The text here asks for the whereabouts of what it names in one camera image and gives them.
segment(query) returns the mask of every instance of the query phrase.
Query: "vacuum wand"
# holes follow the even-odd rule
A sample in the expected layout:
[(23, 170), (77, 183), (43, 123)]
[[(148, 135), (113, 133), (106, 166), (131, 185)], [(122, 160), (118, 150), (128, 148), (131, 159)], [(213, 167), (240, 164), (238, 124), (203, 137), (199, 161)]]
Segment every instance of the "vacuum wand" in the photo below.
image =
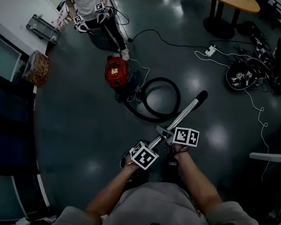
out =
[[(178, 124), (194, 109), (198, 108), (207, 98), (208, 93), (207, 91), (202, 91), (196, 98), (179, 114), (179, 116), (167, 127), (168, 131), (172, 131), (175, 129)], [(161, 143), (164, 140), (162, 136), (157, 136), (148, 147), (150, 149), (153, 149), (156, 147), (159, 143)]]

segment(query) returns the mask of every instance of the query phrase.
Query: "black hose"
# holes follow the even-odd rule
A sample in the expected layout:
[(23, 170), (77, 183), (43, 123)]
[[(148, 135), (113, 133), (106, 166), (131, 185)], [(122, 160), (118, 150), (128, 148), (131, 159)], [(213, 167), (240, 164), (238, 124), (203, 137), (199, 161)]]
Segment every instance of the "black hose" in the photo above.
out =
[[(175, 107), (173, 109), (173, 111), (171, 113), (168, 113), (168, 114), (165, 114), (165, 113), (160, 113), (160, 112), (156, 112), (154, 111), (147, 103), (147, 95), (146, 95), (146, 90), (148, 88), (149, 85), (151, 85), (152, 83), (154, 82), (157, 82), (157, 81), (163, 81), (163, 82), (167, 82), (169, 83), (170, 85), (172, 85), (172, 87), (174, 88), (175, 92), (176, 92), (176, 104), (175, 104)], [(141, 113), (139, 113), (138, 111), (136, 111), (131, 105), (129, 102), (127, 102), (127, 98), (126, 97), (123, 97), (122, 100), (125, 104), (125, 106), (137, 117), (139, 117), (140, 119), (143, 119), (145, 121), (148, 121), (148, 122), (164, 122), (164, 121), (167, 121), (171, 118), (175, 118), (177, 117), (180, 113), (177, 112), (178, 111), (178, 108), (180, 106), (180, 100), (181, 100), (181, 95), (180, 95), (180, 91), (179, 91), (179, 88), (177, 87), (177, 85), (170, 79), (168, 78), (164, 78), (164, 77), (157, 77), (157, 78), (153, 78), (151, 79), (150, 81), (148, 81), (141, 89), (141, 93), (140, 93), (140, 97), (142, 99), (142, 102), (145, 106), (145, 108), (151, 113), (153, 114), (154, 116), (158, 117), (158, 118), (150, 118), (150, 117), (147, 117)]]

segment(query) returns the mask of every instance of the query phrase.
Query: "plug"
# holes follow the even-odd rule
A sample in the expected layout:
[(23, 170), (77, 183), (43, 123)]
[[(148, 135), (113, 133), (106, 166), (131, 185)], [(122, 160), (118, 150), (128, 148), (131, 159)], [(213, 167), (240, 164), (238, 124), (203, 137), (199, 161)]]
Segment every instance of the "plug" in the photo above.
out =
[(216, 46), (215, 45), (211, 45), (206, 51), (205, 51), (205, 54), (208, 56), (208, 57), (211, 57), (212, 54), (214, 54), (216, 51)]

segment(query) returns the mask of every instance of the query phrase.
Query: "floor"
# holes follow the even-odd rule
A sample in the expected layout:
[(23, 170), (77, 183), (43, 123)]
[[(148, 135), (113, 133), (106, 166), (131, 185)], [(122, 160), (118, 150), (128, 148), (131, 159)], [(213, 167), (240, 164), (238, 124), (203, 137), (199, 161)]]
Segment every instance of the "floor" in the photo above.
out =
[[(203, 27), (209, 15), (211, 0), (116, 0), (118, 9), (130, 18), (125, 26), (129, 37), (145, 29), (156, 29), (175, 44), (209, 46), (218, 40)], [(223, 18), (232, 20), (233, 9), (225, 6)], [(253, 20), (267, 36), (272, 49), (281, 30), (271, 30), (258, 15), (241, 12), (238, 23)], [(238, 32), (233, 40), (250, 42)], [(216, 43), (226, 53), (236, 52), (235, 43)], [(154, 32), (136, 38), (130, 48), (131, 58), (151, 69), (148, 80), (167, 77), (181, 92), (183, 110), (202, 90), (208, 99), (192, 112), (182, 127), (200, 131), (197, 148), (190, 154), (202, 172), (217, 188), (229, 188), (244, 171), (250, 152), (266, 152), (262, 143), (258, 111), (244, 92), (231, 92), (224, 80), (226, 67), (199, 60), (194, 51), (204, 48), (173, 47), (163, 43)], [(252, 45), (241, 45), (252, 50)], [(53, 48), (48, 81), (37, 92), (35, 132), (37, 160), (49, 201), (58, 209), (75, 206), (84, 209), (94, 195), (119, 172), (123, 152), (139, 140), (156, 136), (155, 124), (136, 118), (114, 99), (114, 91), (103, 78), (110, 52), (94, 47), (87, 35), (78, 34), (69, 25)], [(227, 64), (225, 57), (212, 59)], [(266, 140), (281, 126), (281, 96), (251, 91), (260, 115), (268, 122)], [(149, 104), (160, 112), (170, 110), (175, 96), (170, 89), (152, 92)], [(146, 114), (142, 103), (134, 102)], [(274, 144), (268, 144), (270, 151)], [(159, 146), (160, 159), (154, 164), (151, 180), (159, 180), (165, 146)], [(266, 162), (258, 162), (255, 174), (260, 180)]]

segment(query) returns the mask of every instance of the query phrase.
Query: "hand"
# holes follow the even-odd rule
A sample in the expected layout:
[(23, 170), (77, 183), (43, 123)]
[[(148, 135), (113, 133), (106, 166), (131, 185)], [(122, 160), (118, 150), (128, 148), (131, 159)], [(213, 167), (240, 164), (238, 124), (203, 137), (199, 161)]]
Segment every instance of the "hand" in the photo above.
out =
[[(125, 164), (128, 164), (130, 162), (132, 162), (132, 160), (131, 160), (130, 154), (128, 154), (126, 156), (126, 163)], [(139, 169), (140, 167), (137, 166), (136, 164), (129, 164), (129, 165), (125, 166), (124, 168), (129, 168), (129, 169), (132, 169), (133, 171), (135, 171), (135, 170)]]
[(188, 151), (188, 148), (185, 148), (185, 147), (183, 146), (183, 145), (181, 145), (181, 144), (174, 144), (174, 149), (175, 149), (175, 151), (176, 152), (179, 152), (179, 153), (177, 153), (176, 155), (174, 155), (174, 158), (179, 162), (179, 160), (180, 160), (180, 157), (181, 156), (185, 156), (185, 154), (187, 155), (187, 156), (189, 156), (189, 154), (186, 152), (186, 151)]

